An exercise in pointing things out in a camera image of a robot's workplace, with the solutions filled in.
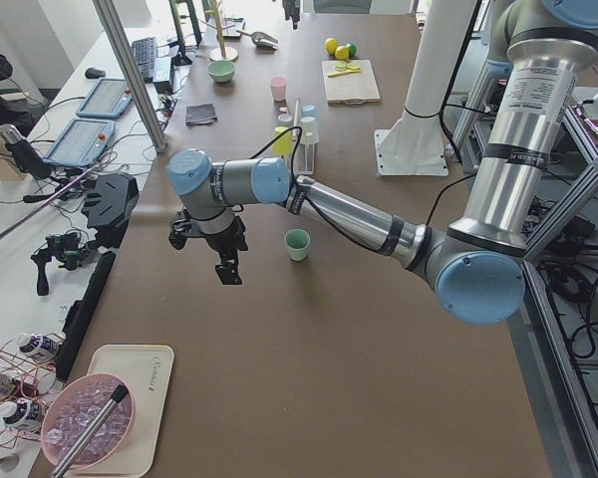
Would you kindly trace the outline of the black keyboard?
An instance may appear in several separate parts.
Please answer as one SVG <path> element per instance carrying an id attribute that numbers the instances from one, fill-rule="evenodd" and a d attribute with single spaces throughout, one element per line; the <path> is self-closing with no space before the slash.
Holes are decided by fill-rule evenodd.
<path id="1" fill-rule="evenodd" d="M 131 50 L 143 81 L 145 83 L 151 83 L 153 79 L 154 62 L 157 57 L 156 38 L 146 37 L 134 40 L 131 43 Z"/>

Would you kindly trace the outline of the green cup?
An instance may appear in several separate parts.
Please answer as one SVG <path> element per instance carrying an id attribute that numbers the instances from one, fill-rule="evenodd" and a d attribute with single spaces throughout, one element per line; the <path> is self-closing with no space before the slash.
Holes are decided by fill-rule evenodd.
<path id="1" fill-rule="evenodd" d="M 303 229 L 291 229 L 284 236 L 288 256 L 295 262 L 307 258 L 310 242 L 310 234 Z"/>

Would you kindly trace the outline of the yellow knife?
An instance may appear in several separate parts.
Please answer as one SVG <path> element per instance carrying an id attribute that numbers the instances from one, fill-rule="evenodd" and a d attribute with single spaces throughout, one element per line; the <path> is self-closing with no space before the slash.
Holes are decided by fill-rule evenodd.
<path id="1" fill-rule="evenodd" d="M 346 76 L 346 75 L 359 74 L 361 72 L 362 72 L 362 70 L 334 71 L 334 72 L 328 73 L 327 77 L 328 78 L 337 78 L 337 77 L 342 77 L 342 76 Z"/>

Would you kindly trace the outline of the blue teach pendant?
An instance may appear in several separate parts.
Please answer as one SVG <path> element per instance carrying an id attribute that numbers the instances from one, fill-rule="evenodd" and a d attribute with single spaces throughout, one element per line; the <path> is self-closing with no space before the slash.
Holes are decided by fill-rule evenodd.
<path id="1" fill-rule="evenodd" d="M 117 120 L 133 102 L 132 92 L 124 79 L 100 78 L 76 110 L 79 118 Z"/>
<path id="2" fill-rule="evenodd" d="M 42 156 L 51 166 L 87 167 L 97 162 L 114 136 L 109 119 L 74 118 Z"/>

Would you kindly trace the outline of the pink cup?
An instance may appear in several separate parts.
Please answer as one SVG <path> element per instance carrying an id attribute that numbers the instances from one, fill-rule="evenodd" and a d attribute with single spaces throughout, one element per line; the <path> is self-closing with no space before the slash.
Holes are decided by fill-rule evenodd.
<path id="1" fill-rule="evenodd" d="M 286 99 L 287 83 L 284 77 L 274 77 L 269 82 L 272 98 L 275 102 L 283 102 Z"/>

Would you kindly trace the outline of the grey folded cloth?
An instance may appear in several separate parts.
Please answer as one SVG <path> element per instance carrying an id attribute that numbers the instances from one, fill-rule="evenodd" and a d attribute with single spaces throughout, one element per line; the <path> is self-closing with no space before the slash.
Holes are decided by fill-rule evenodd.
<path id="1" fill-rule="evenodd" d="M 216 120 L 217 115 L 213 104 L 188 106 L 185 109 L 186 125 L 209 124 Z"/>

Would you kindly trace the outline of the beige tray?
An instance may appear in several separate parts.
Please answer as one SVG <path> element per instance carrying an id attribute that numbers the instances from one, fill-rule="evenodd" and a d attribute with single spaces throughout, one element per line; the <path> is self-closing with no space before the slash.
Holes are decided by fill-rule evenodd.
<path id="1" fill-rule="evenodd" d="M 68 477 L 143 477 L 152 467 L 174 352 L 162 345 L 104 345 L 91 359 L 88 373 L 120 378 L 134 401 L 135 417 L 126 437 L 109 458 L 70 470 Z"/>

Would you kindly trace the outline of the light blue cup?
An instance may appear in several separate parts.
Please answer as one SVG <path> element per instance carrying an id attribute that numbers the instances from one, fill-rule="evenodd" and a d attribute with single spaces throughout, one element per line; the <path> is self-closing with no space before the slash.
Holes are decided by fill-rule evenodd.
<path id="1" fill-rule="evenodd" d="M 301 107 L 301 117 L 302 118 L 313 118 L 316 119 L 318 117 L 317 109 L 314 105 L 304 105 Z"/>

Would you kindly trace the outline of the lower blue teach pendant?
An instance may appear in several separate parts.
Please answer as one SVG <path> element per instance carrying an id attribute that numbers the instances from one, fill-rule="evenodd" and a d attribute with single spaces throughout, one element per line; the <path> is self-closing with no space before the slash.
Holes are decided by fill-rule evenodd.
<path id="1" fill-rule="evenodd" d="M 74 118 L 42 156 L 51 166 L 87 167 L 97 162 L 114 136 L 109 119 Z"/>

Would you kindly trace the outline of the upper blue teach pendant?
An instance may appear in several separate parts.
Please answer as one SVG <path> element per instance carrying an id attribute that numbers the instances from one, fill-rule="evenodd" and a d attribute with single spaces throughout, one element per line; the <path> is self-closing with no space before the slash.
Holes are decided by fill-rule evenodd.
<path id="1" fill-rule="evenodd" d="M 132 92 L 124 79 L 100 78 L 76 110 L 79 118 L 117 120 L 133 102 Z"/>

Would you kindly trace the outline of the yellow lemon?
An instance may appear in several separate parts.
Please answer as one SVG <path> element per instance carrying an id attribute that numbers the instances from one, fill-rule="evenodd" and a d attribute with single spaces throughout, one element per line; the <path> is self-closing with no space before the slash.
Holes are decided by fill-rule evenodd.
<path id="1" fill-rule="evenodd" d="M 328 55 L 334 56 L 339 44 L 336 38 L 329 37 L 324 41 L 324 48 Z"/>
<path id="2" fill-rule="evenodd" d="M 339 45 L 334 53 L 334 57 L 340 61 L 347 61 L 350 58 L 350 50 L 347 45 Z"/>

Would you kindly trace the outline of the black computer mouse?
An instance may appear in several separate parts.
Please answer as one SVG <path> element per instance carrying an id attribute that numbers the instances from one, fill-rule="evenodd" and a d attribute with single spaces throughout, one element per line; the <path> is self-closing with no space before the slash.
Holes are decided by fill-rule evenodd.
<path id="1" fill-rule="evenodd" d="M 106 71 L 95 67 L 90 67 L 84 72 L 84 75 L 88 80 L 96 80 L 103 78 L 106 75 Z"/>

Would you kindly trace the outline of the metal scoop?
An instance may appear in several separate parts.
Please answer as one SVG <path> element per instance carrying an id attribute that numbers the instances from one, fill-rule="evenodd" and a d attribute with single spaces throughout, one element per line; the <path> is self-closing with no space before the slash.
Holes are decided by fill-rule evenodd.
<path id="1" fill-rule="evenodd" d="M 248 37 L 256 48 L 275 51 L 279 48 L 279 42 L 274 37 L 260 31 L 248 33 L 245 30 L 237 30 L 238 33 Z"/>

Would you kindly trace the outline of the grey cup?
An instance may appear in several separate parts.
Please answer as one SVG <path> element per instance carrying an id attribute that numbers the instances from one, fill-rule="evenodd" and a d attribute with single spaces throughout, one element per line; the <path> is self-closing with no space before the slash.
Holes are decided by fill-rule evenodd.
<path id="1" fill-rule="evenodd" d="M 293 117 L 287 113 L 282 113 L 277 117 L 277 122 L 280 126 L 291 127 L 293 125 Z"/>

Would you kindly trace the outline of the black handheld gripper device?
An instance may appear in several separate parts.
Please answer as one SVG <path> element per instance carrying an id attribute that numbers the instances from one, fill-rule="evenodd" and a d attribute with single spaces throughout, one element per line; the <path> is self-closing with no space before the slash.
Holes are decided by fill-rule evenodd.
<path id="1" fill-rule="evenodd" d="M 49 294 L 49 282 L 46 275 L 46 264 L 53 259 L 60 263 L 59 267 L 69 271 L 81 267 L 83 262 L 98 249 L 98 240 L 81 242 L 81 234 L 71 230 L 64 234 L 53 234 L 45 238 L 45 245 L 38 248 L 30 259 L 37 267 L 36 292 L 38 296 Z"/>

